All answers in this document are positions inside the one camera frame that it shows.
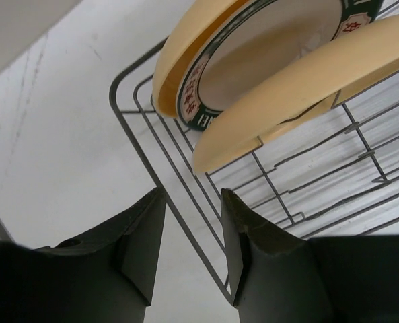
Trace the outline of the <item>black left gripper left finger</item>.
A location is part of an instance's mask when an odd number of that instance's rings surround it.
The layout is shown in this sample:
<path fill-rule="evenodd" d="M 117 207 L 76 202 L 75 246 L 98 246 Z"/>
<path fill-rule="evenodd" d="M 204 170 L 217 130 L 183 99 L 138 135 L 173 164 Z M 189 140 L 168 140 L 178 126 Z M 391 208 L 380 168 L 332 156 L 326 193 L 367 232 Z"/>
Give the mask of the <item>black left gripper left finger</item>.
<path fill-rule="evenodd" d="M 165 211 L 164 191 L 154 188 L 55 247 L 0 241 L 0 322 L 142 322 Z"/>

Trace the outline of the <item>green patterned rim plate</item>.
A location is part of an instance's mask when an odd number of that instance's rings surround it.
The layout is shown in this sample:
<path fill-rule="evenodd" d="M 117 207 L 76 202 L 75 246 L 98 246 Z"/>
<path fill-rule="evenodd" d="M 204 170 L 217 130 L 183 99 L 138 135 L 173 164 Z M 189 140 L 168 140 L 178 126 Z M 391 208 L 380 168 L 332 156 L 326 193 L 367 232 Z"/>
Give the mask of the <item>green patterned rim plate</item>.
<path fill-rule="evenodd" d="M 372 22 L 381 1 L 249 1 L 208 36 L 178 87 L 178 118 L 205 130 L 265 79 Z"/>

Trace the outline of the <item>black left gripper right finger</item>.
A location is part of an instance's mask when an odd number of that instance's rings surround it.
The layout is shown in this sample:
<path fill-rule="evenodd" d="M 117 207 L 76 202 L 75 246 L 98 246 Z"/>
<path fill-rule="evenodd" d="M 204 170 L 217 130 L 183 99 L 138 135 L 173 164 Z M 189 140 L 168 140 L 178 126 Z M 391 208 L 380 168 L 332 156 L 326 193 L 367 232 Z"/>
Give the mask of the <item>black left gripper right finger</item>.
<path fill-rule="evenodd" d="M 241 322 L 399 322 L 399 235 L 303 240 L 221 191 Z"/>

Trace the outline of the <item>grey wire dish rack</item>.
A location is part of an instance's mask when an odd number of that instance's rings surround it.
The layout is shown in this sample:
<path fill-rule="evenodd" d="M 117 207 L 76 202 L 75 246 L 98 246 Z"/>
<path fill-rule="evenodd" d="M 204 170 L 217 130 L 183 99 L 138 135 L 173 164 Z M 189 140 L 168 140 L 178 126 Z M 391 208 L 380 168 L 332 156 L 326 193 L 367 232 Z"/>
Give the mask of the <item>grey wire dish rack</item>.
<path fill-rule="evenodd" d="M 191 157 L 198 133 L 160 116 L 151 76 L 117 97 L 124 80 L 148 65 L 157 43 L 122 70 L 109 103 L 152 183 L 223 294 L 229 277 L 221 225 L 221 189 L 303 238 L 399 231 L 399 71 L 280 139 L 260 144 L 226 166 L 198 175 Z"/>

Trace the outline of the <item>yellow plate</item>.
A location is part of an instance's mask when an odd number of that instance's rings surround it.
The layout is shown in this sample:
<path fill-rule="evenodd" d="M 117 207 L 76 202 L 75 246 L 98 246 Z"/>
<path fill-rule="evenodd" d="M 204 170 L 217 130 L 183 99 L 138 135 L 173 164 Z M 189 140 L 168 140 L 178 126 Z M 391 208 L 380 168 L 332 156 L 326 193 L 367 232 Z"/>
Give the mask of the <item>yellow plate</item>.
<path fill-rule="evenodd" d="M 194 152 L 210 172 L 399 71 L 399 14 L 334 40 L 280 70 L 221 113 Z"/>
<path fill-rule="evenodd" d="M 158 113 L 176 118 L 176 94 L 191 60 L 244 0 L 195 1 L 166 40 L 157 60 L 152 98 Z"/>

